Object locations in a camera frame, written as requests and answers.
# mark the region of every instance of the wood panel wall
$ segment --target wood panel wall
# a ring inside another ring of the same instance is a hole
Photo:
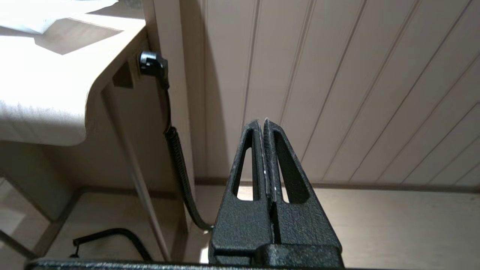
[[[226,178],[243,125],[268,117],[313,183],[478,188],[480,0],[180,11],[196,178]]]

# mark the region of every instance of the white countertop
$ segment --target white countertop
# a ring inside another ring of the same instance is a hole
[[[87,106],[146,39],[143,19],[85,14],[44,35],[0,28],[0,140],[83,142]]]

